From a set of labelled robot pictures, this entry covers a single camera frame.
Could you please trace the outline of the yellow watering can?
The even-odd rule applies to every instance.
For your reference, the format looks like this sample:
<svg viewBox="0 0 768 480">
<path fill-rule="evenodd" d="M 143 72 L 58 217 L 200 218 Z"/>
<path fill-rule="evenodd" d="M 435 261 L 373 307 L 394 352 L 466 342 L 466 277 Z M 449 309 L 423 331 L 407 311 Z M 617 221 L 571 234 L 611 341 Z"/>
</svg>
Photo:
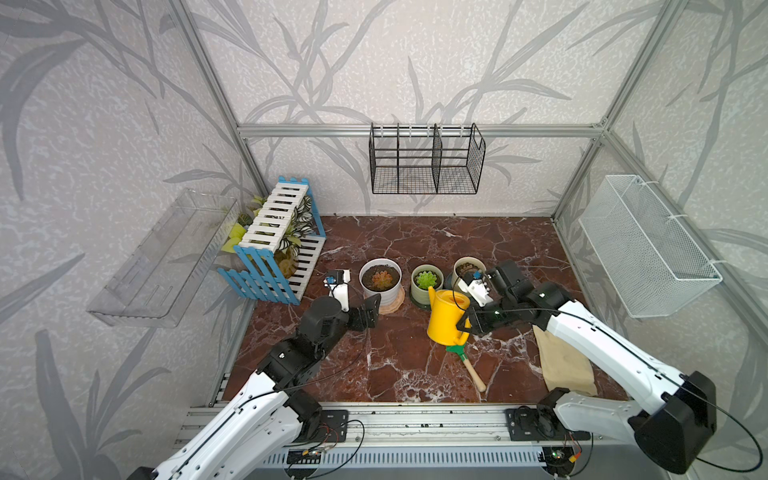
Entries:
<svg viewBox="0 0 768 480">
<path fill-rule="evenodd" d="M 428 337 L 443 346 L 464 345 L 469 333 L 457 328 L 470 299 L 455 290 L 428 289 L 431 315 L 427 328 Z"/>
</svg>

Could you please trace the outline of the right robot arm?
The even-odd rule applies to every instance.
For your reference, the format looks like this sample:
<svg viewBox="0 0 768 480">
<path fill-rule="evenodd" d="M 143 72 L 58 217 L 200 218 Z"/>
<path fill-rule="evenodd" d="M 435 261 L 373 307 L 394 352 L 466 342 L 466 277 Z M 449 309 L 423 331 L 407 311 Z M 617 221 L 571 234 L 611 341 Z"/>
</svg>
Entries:
<svg viewBox="0 0 768 480">
<path fill-rule="evenodd" d="M 664 470 L 682 475 L 717 430 L 716 387 L 653 358 L 595 317 L 561 285 L 534 286 L 512 260 L 456 277 L 470 298 L 456 326 L 486 334 L 530 323 L 564 341 L 619 383 L 627 401 L 591 398 L 565 387 L 540 402 L 565 429 L 636 445 Z"/>
</svg>

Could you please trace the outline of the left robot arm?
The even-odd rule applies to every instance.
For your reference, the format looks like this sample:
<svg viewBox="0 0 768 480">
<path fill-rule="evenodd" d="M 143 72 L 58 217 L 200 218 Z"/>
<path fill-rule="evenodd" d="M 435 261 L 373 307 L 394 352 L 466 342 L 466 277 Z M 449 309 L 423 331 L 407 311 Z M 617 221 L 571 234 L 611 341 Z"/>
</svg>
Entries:
<svg viewBox="0 0 768 480">
<path fill-rule="evenodd" d="M 181 451 L 131 479 L 244 479 L 275 450 L 319 429 L 322 408 L 303 387 L 349 331 L 376 325 L 381 296 L 346 308 L 333 296 L 314 300 L 295 332 L 272 347 L 248 381 Z"/>
</svg>

